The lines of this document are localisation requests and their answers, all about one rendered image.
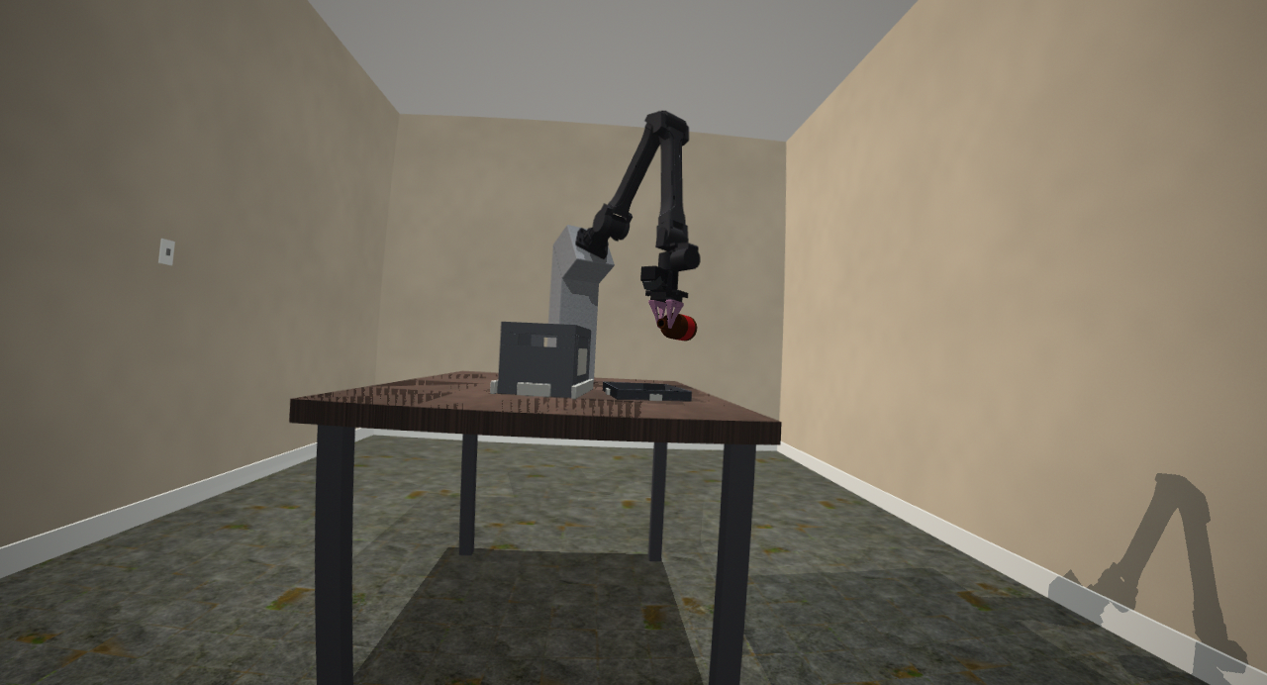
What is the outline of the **brown glass bottle with red label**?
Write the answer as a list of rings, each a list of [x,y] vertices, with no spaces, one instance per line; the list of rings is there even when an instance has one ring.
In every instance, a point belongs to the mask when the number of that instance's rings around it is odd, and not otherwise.
[[[697,324],[693,317],[685,317],[678,314],[675,323],[672,329],[668,329],[668,315],[659,319],[658,325],[661,329],[661,334],[673,341],[692,341],[697,333]]]

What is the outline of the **dark grey divided crate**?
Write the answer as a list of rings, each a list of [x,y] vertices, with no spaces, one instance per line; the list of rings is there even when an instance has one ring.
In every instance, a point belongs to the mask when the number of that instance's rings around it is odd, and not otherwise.
[[[556,338],[556,347],[544,338]],[[589,363],[590,330],[583,325],[500,323],[498,395],[538,382],[551,384],[550,398],[571,398],[574,384],[589,381]]]

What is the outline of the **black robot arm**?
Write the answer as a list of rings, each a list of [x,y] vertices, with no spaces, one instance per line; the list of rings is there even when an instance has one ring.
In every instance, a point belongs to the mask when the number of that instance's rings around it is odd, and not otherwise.
[[[628,171],[625,172],[625,179],[622,179],[614,199],[603,204],[602,210],[595,213],[593,228],[578,230],[575,244],[594,253],[599,260],[606,260],[609,236],[614,242],[623,241],[628,236],[630,222],[634,218],[628,210],[634,195],[637,192],[639,184],[645,179],[653,154],[660,147],[661,204],[655,247],[666,249],[666,252],[659,255],[659,266],[641,267],[639,282],[642,282],[645,291],[677,291],[679,271],[699,266],[699,247],[687,243],[688,225],[685,225],[683,210],[682,147],[689,141],[689,127],[675,114],[655,113],[647,114],[645,118],[645,132],[642,132],[634,160],[628,165]]]

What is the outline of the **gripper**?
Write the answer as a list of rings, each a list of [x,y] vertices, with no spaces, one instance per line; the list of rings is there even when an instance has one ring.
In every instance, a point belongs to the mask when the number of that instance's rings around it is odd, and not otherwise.
[[[688,298],[688,292],[683,292],[683,291],[645,291],[645,296],[650,296],[650,300],[647,300],[647,303],[650,303],[650,309],[653,310],[653,317],[655,317],[656,324],[658,324],[659,319],[661,319],[661,317],[664,317],[665,309],[666,309],[666,311],[668,311],[668,329],[672,329],[672,325],[675,323],[675,319],[677,319],[679,311],[682,311],[682,306],[684,306],[684,303],[682,303],[682,298]],[[659,311],[658,311],[658,306],[659,306]],[[674,311],[673,311],[673,306],[674,306]],[[673,311],[673,315],[672,315],[672,311]]]

